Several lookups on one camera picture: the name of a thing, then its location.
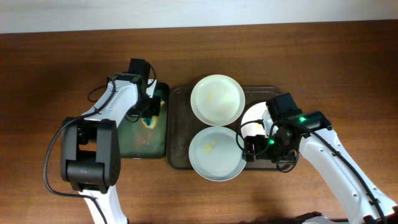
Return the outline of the pale blue plate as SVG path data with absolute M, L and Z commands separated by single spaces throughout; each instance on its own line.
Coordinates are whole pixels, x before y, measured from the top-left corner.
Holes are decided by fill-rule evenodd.
M 239 148 L 243 139 L 226 127 L 208 127 L 197 133 L 189 146 L 189 161 L 203 178 L 224 182 L 239 175 L 246 166 Z

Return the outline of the cream white plate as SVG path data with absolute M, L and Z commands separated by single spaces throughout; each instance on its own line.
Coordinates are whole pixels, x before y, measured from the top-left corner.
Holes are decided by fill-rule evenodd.
M 242 86 L 226 75 L 209 75 L 192 89 L 190 106 L 194 115 L 210 126 L 227 126 L 243 113 L 246 104 Z

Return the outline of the green and yellow sponge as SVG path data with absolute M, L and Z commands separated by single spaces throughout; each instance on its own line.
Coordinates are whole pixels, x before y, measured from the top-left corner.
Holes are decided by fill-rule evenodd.
M 141 123 L 147 129 L 154 129 L 157 126 L 157 116 L 152 116 L 150 118 L 141 118 Z

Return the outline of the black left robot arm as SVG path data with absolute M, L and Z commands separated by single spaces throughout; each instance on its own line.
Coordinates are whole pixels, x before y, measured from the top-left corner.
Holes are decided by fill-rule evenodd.
M 157 81 L 146 75 L 119 73 L 78 121 L 64 120 L 61 176 L 82 196 L 95 223 L 128 223 L 121 209 L 116 182 L 121 170 L 118 126 L 126 116 L 157 115 Z

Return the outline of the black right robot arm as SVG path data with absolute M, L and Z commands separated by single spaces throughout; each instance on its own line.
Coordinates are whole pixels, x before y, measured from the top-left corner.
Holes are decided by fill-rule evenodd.
M 304 113 L 290 93 L 266 101 L 264 134 L 238 144 L 247 162 L 267 160 L 288 173 L 300 157 L 322 176 L 343 207 L 349 223 L 397 223 L 397 204 L 376 187 L 343 147 L 321 111 Z

